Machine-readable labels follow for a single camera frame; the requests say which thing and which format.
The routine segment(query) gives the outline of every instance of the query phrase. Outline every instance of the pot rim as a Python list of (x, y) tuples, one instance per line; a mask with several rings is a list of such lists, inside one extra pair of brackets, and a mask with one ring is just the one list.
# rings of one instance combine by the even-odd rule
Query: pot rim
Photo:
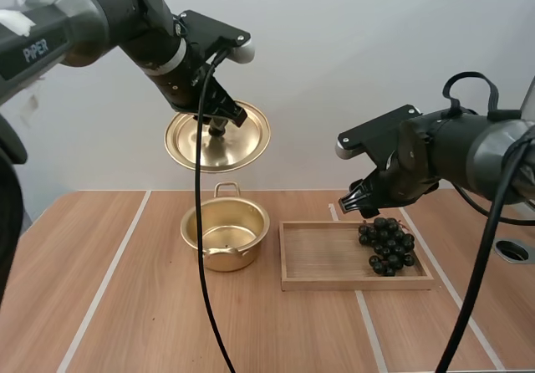
[[(202, 209), (203, 206), (206, 206), (208, 204), (218, 203), (218, 202), (229, 202), (229, 201), (246, 203), (249, 206), (256, 208), (260, 212), (260, 214), (262, 215), (262, 218), (263, 218), (263, 221), (264, 221), (263, 229), (257, 235), (257, 237), (255, 238), (254, 241), (251, 241), (247, 245), (243, 245), (243, 246), (240, 246), (239, 248), (236, 248), (236, 250), (238, 252), (243, 252), (243, 251), (246, 251), (246, 250), (248, 250), (250, 248), (253, 248), (254, 246), (259, 244), (260, 241), (262, 241), (266, 237), (266, 234), (269, 231), (269, 226), (271, 224), (271, 220), (269, 218), (268, 212), (266, 211), (266, 209), (264, 207), (260, 206), (256, 202), (253, 202), (252, 200), (248, 200), (248, 199), (245, 199), (243, 197), (232, 197), (232, 196), (229, 196), (229, 197), (214, 197), (214, 198), (212, 198), (210, 200), (206, 200), (206, 201), (202, 202), (201, 203), (201, 209)], [(198, 250), (196, 241), (193, 242), (189, 238), (187, 233), (186, 233), (186, 224), (193, 217), (194, 214), (195, 214), (195, 206), (192, 207), (191, 209), (189, 209), (186, 212), (186, 214), (184, 214), (184, 217), (182, 217), (182, 221), (181, 221), (181, 236), (182, 236), (182, 239), (184, 239), (184, 241), (190, 247), (194, 248), (195, 250)]]

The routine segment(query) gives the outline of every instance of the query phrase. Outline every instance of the pot handle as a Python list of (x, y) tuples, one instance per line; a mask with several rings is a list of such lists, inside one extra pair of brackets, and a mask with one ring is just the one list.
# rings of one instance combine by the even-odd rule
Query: pot handle
[(216, 189), (214, 189), (214, 197), (219, 197), (219, 189), (221, 187), (234, 187), (234, 189), (236, 190), (236, 196), (237, 197), (242, 196), (242, 193), (240, 192), (240, 187), (238, 186), (236, 182), (219, 182), (216, 185)]
[(208, 258), (210, 256), (213, 256), (214, 254), (239, 254), (236, 248), (210, 248), (202, 252), (203, 258)]

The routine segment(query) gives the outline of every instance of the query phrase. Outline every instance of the black cable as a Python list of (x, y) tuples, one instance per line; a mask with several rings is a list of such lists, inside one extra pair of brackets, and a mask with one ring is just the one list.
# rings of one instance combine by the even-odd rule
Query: black cable
[(498, 108), (498, 99), (499, 99), (499, 93), (498, 88), (484, 75), (480, 74), (479, 72), (462, 72), (460, 74), (456, 74), (455, 76), (452, 76), (448, 79), (446, 84), (444, 84), (444, 89), (442, 89), (442, 95), (447, 98), (450, 101), (450, 109), (446, 113), (446, 117), (451, 118), (457, 115), (462, 114), (462, 108), (461, 108), (461, 102), (456, 99), (455, 97), (451, 97), (450, 90), (451, 86), (457, 81), (464, 78), (478, 78), (483, 79), (487, 82), (491, 93), (488, 98), (488, 110), (489, 111), (496, 111)]
[(199, 110), (198, 110), (198, 120), (197, 120), (197, 134), (196, 134), (196, 149), (195, 149), (195, 214), (197, 219), (197, 256), (199, 262), (199, 279), (201, 280), (202, 288), (202, 297), (204, 298), (204, 305), (206, 306), (206, 312), (208, 313), (208, 319), (210, 320), (211, 328), (214, 331), (216, 336), (217, 344), (219, 349), (225, 358), (228, 369), (231, 373), (236, 373), (234, 366), (232, 366), (231, 359), (228, 356), (225, 345), (219, 330), (217, 329), (216, 319), (214, 314), (211, 311), (210, 299), (208, 297), (208, 288), (206, 287), (206, 278), (204, 275), (204, 258), (203, 258), (203, 248), (202, 248), (202, 213), (201, 213), (201, 145), (202, 145), (202, 119), (204, 112), (204, 100), (206, 97), (206, 91), (208, 90), (208, 85), (210, 84), (210, 79), (214, 75), (217, 65), (219, 65), (225, 57), (228, 55), (228, 52), (220, 52), (216, 55), (213, 62), (210, 65), (210, 68), (206, 72), (206, 77), (204, 78), (204, 83), (202, 84), (201, 94), (199, 96)]
[[(453, 187), (461, 197), (470, 205), (472, 208), (474, 208), (477, 212), (481, 213), (485, 217), (489, 216), (489, 212), (485, 210), (483, 207), (481, 207), (479, 204), (474, 202), (474, 200), (466, 193), (460, 186), (453, 184)], [(535, 220), (517, 220), (516, 218), (507, 218), (507, 217), (499, 217), (499, 222), (504, 222), (506, 224), (511, 225), (519, 225), (523, 227), (532, 227), (535, 226)]]
[(502, 174), (502, 179), (497, 187), (496, 195), (491, 205), (491, 211), (489, 212), (489, 217), (487, 219), (487, 223), (485, 224), (485, 230), (483, 231), (481, 244), (479, 246), (479, 250), (477, 251), (476, 262), (471, 273), (468, 289), (466, 290), (465, 300), (462, 304), (461, 312), (457, 318), (455, 328), (451, 333), (448, 345), (444, 350), (444, 354), (442, 354), (440, 363), (436, 367), (436, 373), (446, 373), (451, 360), (457, 351), (457, 347), (461, 342), (466, 326), (468, 325), (471, 312), (474, 310), (474, 305), (476, 304), (479, 289), (482, 286), (483, 275), (485, 274), (487, 261), (492, 250), (492, 243), (494, 242), (494, 235), (496, 234), (496, 228), (499, 222), (500, 214), (502, 213), (507, 190), (511, 185), (511, 181), (515, 176), (515, 173), (517, 172), (518, 166), (522, 162), (522, 158), (527, 152), (530, 142), (531, 141), (524, 141), (517, 148), (517, 150), (511, 154), (511, 159), (507, 163), (507, 166)]

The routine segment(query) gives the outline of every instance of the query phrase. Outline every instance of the black strap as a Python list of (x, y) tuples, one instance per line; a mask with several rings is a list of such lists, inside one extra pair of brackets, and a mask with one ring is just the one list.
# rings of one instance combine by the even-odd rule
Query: black strap
[(463, 112), (461, 108), (461, 102), (455, 97), (451, 97), (450, 89), (451, 89), (451, 86), (457, 80), (461, 80), (464, 78), (478, 78), (478, 79), (485, 80), (491, 89), (491, 95), (488, 98), (488, 110), (496, 111), (498, 109), (498, 98), (499, 98), (498, 88), (489, 79), (487, 79), (487, 77), (484, 74), (480, 74), (479, 72), (462, 72), (460, 74), (456, 74), (455, 76), (451, 77), (444, 85), (444, 89), (442, 89), (442, 95), (451, 102), (451, 107), (446, 114), (446, 118), (458, 116), (459, 114), (462, 114)]

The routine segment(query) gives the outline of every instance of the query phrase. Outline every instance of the gold metal pot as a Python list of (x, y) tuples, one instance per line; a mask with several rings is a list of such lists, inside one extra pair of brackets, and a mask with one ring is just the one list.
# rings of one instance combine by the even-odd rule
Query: gold metal pot
[[(220, 197), (223, 186), (233, 186), (235, 197)], [(216, 185), (214, 198), (201, 204), (204, 266), (215, 271), (244, 268), (257, 258), (261, 241), (269, 229), (263, 207), (244, 199), (236, 182)], [(182, 218), (181, 234), (197, 253), (195, 208)]]

